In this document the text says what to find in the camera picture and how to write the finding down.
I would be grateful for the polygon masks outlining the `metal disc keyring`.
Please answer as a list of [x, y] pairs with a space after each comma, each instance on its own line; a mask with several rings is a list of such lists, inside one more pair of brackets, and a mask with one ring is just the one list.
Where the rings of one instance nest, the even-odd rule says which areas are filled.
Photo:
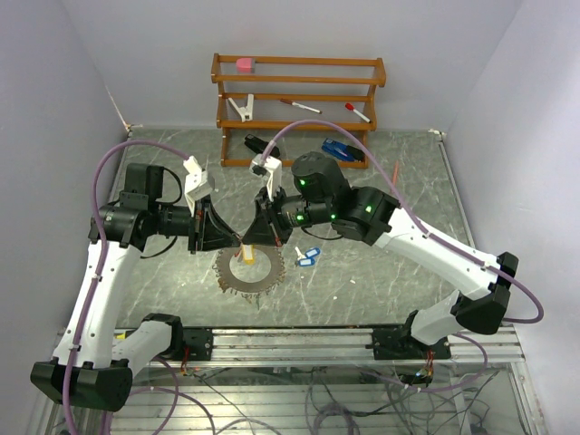
[[231, 294], [240, 295], [247, 301], [253, 298], [259, 298], [262, 295], [268, 295], [278, 285], [285, 280], [285, 261], [280, 250], [273, 246], [254, 246], [256, 251], [265, 255], [270, 263], [268, 274], [260, 281], [247, 282], [243, 281], [231, 270], [231, 260], [235, 257], [242, 259], [242, 249], [240, 247], [231, 247], [218, 251], [213, 270], [217, 277], [217, 283], [223, 293], [230, 291]]

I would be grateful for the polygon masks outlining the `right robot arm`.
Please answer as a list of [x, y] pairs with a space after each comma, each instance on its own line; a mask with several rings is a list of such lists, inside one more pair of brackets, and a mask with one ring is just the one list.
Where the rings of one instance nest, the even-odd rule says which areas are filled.
[[342, 238], [405, 256], [436, 273], [455, 290], [430, 308], [409, 314], [396, 334], [397, 346], [420, 358], [440, 339], [463, 329], [495, 334], [506, 314], [510, 278], [518, 259], [485, 254], [423, 221], [413, 221], [399, 200], [372, 187], [352, 187], [338, 163], [311, 151], [291, 167], [296, 196], [281, 186], [280, 160], [255, 156], [250, 170], [265, 176], [255, 197], [256, 214], [243, 237], [246, 245], [280, 247], [294, 229], [328, 223]]

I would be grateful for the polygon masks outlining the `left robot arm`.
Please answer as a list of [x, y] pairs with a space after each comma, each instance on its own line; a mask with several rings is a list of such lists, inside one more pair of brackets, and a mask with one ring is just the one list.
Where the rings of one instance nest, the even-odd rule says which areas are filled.
[[190, 253], [238, 247], [238, 235], [215, 212], [214, 180], [195, 158], [183, 163], [186, 206], [161, 201], [165, 168], [131, 164], [120, 201], [92, 218], [82, 288], [63, 338], [30, 379], [52, 401], [118, 411], [133, 378], [151, 360], [181, 358], [188, 349], [180, 318], [148, 314], [121, 344], [113, 333], [134, 267], [151, 236], [184, 237]]

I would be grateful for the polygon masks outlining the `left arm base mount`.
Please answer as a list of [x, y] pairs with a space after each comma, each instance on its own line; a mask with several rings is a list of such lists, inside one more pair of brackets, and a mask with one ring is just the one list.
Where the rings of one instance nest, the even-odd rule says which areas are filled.
[[210, 361], [214, 348], [214, 334], [209, 328], [185, 327], [178, 336], [175, 361]]

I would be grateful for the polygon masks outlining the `yellow tag key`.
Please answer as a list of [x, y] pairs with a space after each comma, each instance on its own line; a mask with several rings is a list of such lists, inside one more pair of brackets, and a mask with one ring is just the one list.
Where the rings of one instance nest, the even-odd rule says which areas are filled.
[[252, 266], [255, 263], [255, 253], [253, 245], [243, 245], [241, 253], [242, 259], [246, 265]]

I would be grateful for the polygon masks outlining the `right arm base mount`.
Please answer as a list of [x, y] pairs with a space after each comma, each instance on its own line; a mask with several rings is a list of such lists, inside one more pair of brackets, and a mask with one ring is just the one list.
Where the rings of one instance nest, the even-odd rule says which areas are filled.
[[451, 352], [446, 342], [443, 337], [433, 345], [423, 344], [405, 335], [400, 324], [386, 324], [372, 327], [371, 341], [365, 348], [372, 351], [375, 361], [426, 360], [429, 352], [435, 360], [447, 360]]

